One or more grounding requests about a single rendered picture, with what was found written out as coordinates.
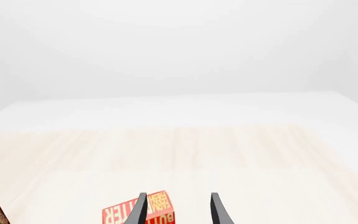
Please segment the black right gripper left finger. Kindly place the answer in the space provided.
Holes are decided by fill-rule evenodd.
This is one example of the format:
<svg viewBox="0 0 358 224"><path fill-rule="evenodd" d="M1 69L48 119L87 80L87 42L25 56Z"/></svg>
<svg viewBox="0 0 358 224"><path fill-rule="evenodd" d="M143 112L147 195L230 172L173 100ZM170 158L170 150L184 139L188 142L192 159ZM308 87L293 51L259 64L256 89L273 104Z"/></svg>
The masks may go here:
<svg viewBox="0 0 358 224"><path fill-rule="evenodd" d="M134 208L129 214L125 224L145 224L147 217L147 194L142 192L137 202L135 203Z"/></svg>

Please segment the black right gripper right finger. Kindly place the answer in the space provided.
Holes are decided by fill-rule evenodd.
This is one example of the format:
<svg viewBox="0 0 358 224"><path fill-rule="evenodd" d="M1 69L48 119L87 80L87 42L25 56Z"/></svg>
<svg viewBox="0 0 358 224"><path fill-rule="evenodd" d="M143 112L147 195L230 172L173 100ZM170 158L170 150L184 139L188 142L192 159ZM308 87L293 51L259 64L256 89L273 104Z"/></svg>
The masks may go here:
<svg viewBox="0 0 358 224"><path fill-rule="evenodd" d="M213 224L234 224L216 192L211 194L210 210Z"/></svg>

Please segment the red butter box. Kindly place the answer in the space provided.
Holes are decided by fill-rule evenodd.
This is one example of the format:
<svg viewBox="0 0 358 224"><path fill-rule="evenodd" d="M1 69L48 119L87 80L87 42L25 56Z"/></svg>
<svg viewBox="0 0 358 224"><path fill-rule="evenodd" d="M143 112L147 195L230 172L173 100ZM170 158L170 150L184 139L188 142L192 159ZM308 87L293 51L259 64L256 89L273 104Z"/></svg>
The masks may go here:
<svg viewBox="0 0 358 224"><path fill-rule="evenodd" d="M102 224L176 224L175 212L170 198L165 190L148 194L146 215L144 221L127 222L131 212L135 208L138 199L132 199L124 203L104 208L102 210Z"/></svg>

